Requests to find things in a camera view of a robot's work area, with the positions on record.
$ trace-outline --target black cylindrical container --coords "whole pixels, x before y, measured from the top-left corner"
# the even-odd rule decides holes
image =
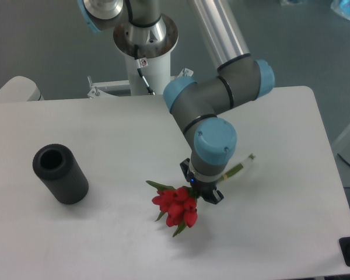
[[[88,192],[86,177],[72,152],[63,145],[41,148],[34,157],[33,169],[60,203],[77,203]]]

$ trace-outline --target white table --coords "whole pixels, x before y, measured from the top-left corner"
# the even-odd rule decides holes
[[[350,212],[313,92],[278,88],[223,114],[229,167],[253,167],[200,200],[192,229],[154,222],[155,189],[190,155],[160,96],[0,104],[0,279],[289,279],[348,274]],[[35,176],[43,146],[71,149],[90,183],[61,205]]]

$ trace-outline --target light blue joint cap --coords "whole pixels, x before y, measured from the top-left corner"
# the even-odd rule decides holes
[[[195,83],[196,81],[190,76],[182,76],[172,80],[163,91],[163,98],[166,102],[167,108],[171,113],[173,104],[179,94],[190,84]]]
[[[265,96],[274,88],[275,74],[271,66],[268,65],[268,62],[266,60],[258,59],[256,60],[256,63],[259,65],[259,68],[261,69],[261,86],[259,88],[259,94],[257,97],[259,98],[259,97]]]
[[[93,33],[101,32],[100,29],[96,27],[96,25],[93,23],[93,21],[89,18],[88,13],[86,9],[84,8],[83,0],[78,0],[78,6],[80,9],[80,12],[82,13],[84,19],[86,20],[86,23],[89,27],[89,30]]]
[[[233,125],[222,118],[208,118],[194,134],[198,156],[210,165],[224,165],[236,149],[237,134]]]

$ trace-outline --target green stem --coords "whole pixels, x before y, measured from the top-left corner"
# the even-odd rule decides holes
[[[250,158],[251,160],[254,160],[256,157],[251,154],[248,158]],[[234,176],[236,173],[238,173],[239,171],[243,170],[244,166],[243,164],[240,162],[239,164],[233,166],[230,170],[228,170],[226,173],[224,173],[219,180],[216,182],[217,184],[227,180],[228,178],[231,178],[232,176]]]

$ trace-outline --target green leaf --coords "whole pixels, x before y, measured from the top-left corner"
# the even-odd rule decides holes
[[[181,223],[179,223],[179,225],[177,226],[177,229],[175,230],[173,237],[177,236],[179,233],[181,233],[185,228],[187,227],[185,221],[182,221]]]
[[[158,191],[164,191],[164,190],[175,190],[175,188],[171,185],[162,185],[153,181],[146,181],[149,185],[152,187],[155,187]]]
[[[166,213],[161,211],[158,215],[158,218],[155,220],[155,222],[159,221],[163,217],[164,214],[166,214]]]

